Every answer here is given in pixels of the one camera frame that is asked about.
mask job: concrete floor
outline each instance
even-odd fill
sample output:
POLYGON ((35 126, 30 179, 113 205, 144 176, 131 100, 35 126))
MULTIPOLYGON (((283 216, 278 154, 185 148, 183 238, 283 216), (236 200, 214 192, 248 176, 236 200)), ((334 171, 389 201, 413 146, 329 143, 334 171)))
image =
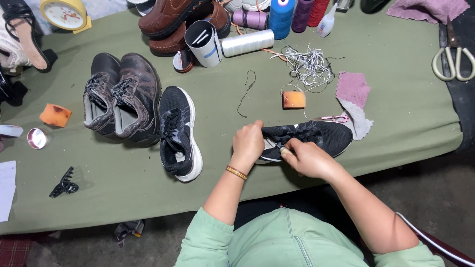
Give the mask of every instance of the concrete floor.
MULTIPOLYGON (((412 224, 475 258, 475 164, 450 154, 359 177, 412 224)), ((146 220, 141 238, 118 248, 116 225, 61 231, 35 244, 28 267, 171 267, 194 212, 146 220)), ((447 266, 455 266, 446 261, 447 266)))

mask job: bracelet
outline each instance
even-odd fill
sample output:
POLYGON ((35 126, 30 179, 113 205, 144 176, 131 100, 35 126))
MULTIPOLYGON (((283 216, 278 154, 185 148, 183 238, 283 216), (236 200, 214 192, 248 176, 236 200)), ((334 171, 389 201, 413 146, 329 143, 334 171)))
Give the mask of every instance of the bracelet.
POLYGON ((245 174, 243 174, 242 172, 234 169, 233 167, 231 167, 229 165, 226 166, 225 170, 232 173, 232 174, 234 174, 234 175, 236 175, 236 176, 238 176, 238 177, 240 177, 240 178, 242 178, 243 180, 247 180, 247 176, 245 174))

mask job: green table cover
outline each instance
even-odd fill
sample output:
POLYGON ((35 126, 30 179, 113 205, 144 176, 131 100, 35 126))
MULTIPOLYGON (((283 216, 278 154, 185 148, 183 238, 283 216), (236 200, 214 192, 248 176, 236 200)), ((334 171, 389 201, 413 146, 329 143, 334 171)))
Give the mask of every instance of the green table cover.
MULTIPOLYGON (((304 52, 321 48, 332 60, 333 71, 364 73, 371 87, 364 108, 374 120, 369 134, 336 159, 352 175, 362 175, 423 160, 456 149, 462 141, 458 117, 444 82, 431 69, 438 50, 437 25, 385 15, 385 9, 367 15, 359 1, 348 13, 335 15, 335 26, 326 38, 315 28, 291 32, 275 42, 304 52)), ((256 119, 265 125, 305 122, 302 110, 282 110, 280 90, 291 78, 278 58, 258 51, 224 58, 214 68, 195 67, 186 74, 173 70, 172 58, 153 56, 142 36, 136 10, 94 20, 93 27, 78 34, 55 33, 43 37, 42 47, 59 56, 51 72, 27 70, 20 80, 31 90, 20 107, 2 104, 1 121, 25 130, 5 141, 0 162, 17 161, 16 193, 9 221, 0 223, 0 234, 71 229, 163 216, 197 210, 206 200, 231 156, 236 130, 256 119), (136 52, 148 58, 161 78, 162 90, 180 86, 196 107, 195 138, 203 157, 203 172, 182 183, 166 173, 159 145, 138 148, 128 142, 107 140, 83 126, 82 95, 90 77, 94 55, 108 52, 117 57, 136 52), (246 73, 256 72, 256 83, 236 108, 247 86, 246 73), (73 113, 65 128, 52 129, 39 120, 46 103, 64 106, 73 113), (52 143, 34 150, 26 132, 46 127, 52 143), (74 166, 73 182, 79 191, 56 199, 48 197, 64 172, 74 166)), ((308 117, 341 114, 335 99, 337 80, 319 94, 307 93, 308 117)), ((298 177, 287 164, 256 166, 241 199, 255 199, 321 183, 298 177)))

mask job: hand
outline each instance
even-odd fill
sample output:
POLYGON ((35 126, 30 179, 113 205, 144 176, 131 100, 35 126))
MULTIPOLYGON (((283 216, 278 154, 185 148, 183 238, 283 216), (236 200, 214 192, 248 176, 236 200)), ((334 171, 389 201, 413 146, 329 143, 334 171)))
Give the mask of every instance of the hand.
POLYGON ((229 165, 240 172, 248 174, 254 162, 264 151, 264 137, 262 136, 264 123, 257 120, 253 124, 244 126, 233 137, 233 156, 229 165))
POLYGON ((329 182, 338 171, 344 168, 327 152, 313 142, 303 143, 296 138, 290 139, 285 147, 293 150, 293 154, 283 154, 282 157, 299 173, 313 178, 322 178, 329 182))

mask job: black hair clip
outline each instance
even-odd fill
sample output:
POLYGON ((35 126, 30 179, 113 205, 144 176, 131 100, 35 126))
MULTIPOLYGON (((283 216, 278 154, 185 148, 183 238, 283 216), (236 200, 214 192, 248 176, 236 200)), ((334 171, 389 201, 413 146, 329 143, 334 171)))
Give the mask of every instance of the black hair clip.
POLYGON ((69 167, 67 172, 63 175, 63 178, 61 178, 61 181, 59 184, 53 189, 51 194, 49 194, 50 198, 55 198, 59 195, 61 195, 63 192, 66 192, 66 194, 72 194, 76 192, 79 189, 79 186, 67 178, 72 178, 70 174, 73 173, 74 168, 69 167))

